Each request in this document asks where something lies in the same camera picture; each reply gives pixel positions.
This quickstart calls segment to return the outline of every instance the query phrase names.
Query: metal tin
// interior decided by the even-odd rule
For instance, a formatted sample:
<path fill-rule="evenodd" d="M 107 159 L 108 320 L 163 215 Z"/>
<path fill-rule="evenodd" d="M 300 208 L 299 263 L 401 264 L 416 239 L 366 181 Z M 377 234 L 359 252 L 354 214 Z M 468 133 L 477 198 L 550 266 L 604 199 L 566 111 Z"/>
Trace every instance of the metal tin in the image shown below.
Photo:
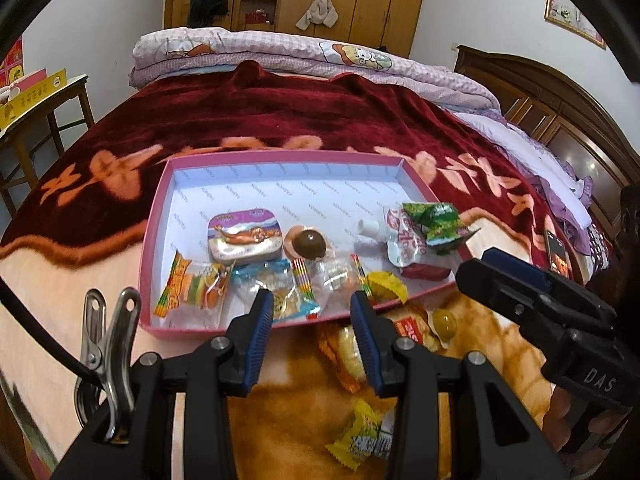
<path fill-rule="evenodd" d="M 282 252 L 280 224 L 267 209 L 216 215 L 207 238 L 211 257 L 226 266 L 273 260 Z"/>

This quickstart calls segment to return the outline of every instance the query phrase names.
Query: yellow box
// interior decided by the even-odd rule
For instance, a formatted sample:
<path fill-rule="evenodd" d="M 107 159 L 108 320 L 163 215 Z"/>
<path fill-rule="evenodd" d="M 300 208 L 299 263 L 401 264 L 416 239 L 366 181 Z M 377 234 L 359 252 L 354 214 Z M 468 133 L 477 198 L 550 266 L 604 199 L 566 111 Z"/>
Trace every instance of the yellow box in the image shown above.
<path fill-rule="evenodd" d="M 0 130 L 4 130 L 27 110 L 65 86 L 66 69 L 62 69 L 21 92 L 20 95 L 0 107 Z"/>

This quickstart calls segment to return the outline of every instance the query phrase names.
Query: red blanket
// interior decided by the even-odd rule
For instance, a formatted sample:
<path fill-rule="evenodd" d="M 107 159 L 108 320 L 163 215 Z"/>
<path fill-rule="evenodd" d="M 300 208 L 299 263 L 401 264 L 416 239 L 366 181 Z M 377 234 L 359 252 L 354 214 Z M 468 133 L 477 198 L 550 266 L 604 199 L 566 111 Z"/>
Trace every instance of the red blanket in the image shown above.
<path fill-rule="evenodd" d="M 253 61 L 153 83 L 99 121 L 27 197 L 0 257 L 30 247 L 91 263 L 142 240 L 168 157 L 282 148 L 400 154 L 465 221 L 490 218 L 545 266 L 547 204 L 475 130 L 399 86 L 281 77 Z"/>

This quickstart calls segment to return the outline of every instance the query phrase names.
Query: screw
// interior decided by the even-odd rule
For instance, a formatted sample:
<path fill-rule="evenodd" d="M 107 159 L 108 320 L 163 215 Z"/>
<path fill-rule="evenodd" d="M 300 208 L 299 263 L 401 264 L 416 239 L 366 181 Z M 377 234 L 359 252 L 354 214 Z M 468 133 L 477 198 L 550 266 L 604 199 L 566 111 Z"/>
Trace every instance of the screw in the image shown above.
<path fill-rule="evenodd" d="M 231 344 L 228 337 L 219 335 L 211 340 L 211 347 L 215 350 L 224 350 Z"/>
<path fill-rule="evenodd" d="M 140 364 L 143 366 L 154 365 L 156 364 L 156 361 L 158 361 L 158 354 L 156 354 L 155 352 L 147 352 L 140 358 Z"/>
<path fill-rule="evenodd" d="M 401 350 L 411 350 L 415 346 L 415 341 L 409 337 L 399 337 L 396 339 L 396 346 Z"/>
<path fill-rule="evenodd" d="M 482 352 L 469 352 L 469 355 L 466 356 L 467 359 L 471 362 L 471 364 L 479 366 L 483 365 L 486 362 L 486 357 Z"/>

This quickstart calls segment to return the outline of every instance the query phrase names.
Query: headboard panel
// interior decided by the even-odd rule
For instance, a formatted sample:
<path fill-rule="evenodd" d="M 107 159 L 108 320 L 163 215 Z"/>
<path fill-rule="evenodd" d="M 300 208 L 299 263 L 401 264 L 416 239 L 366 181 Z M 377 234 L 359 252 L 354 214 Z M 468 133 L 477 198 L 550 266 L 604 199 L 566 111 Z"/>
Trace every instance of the headboard panel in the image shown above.
<path fill-rule="evenodd" d="M 508 121 L 593 179 L 590 213 L 611 241 L 620 231 L 620 190 L 640 182 L 640 156 L 584 88 L 525 57 L 460 46 L 456 72 L 493 92 Z"/>

